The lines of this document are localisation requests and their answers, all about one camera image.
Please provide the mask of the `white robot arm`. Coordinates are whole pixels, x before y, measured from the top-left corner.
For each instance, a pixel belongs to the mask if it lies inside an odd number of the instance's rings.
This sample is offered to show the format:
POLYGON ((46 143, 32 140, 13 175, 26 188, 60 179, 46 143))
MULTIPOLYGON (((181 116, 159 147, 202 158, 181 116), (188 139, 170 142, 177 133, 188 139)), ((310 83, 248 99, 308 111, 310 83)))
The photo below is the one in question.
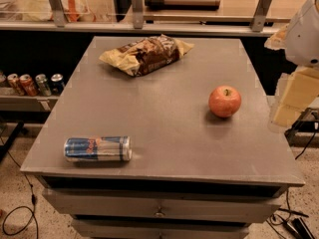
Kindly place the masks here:
POLYGON ((297 66, 279 78, 270 113, 272 124, 291 127, 319 96, 319 0, 307 0, 264 47, 283 50, 286 60, 297 66))

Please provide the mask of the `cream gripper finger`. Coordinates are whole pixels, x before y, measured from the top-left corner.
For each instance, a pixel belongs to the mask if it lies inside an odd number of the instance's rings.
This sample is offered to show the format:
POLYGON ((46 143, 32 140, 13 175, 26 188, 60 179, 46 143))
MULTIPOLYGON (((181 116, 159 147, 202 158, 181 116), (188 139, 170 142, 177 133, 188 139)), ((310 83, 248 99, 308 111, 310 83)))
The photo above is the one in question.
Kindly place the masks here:
POLYGON ((290 75, 282 74, 275 91, 272 123, 291 127, 318 96, 318 69, 298 66, 290 75))
POLYGON ((271 35, 264 43, 264 47, 270 50, 284 50, 288 26, 282 26, 276 33, 271 35))

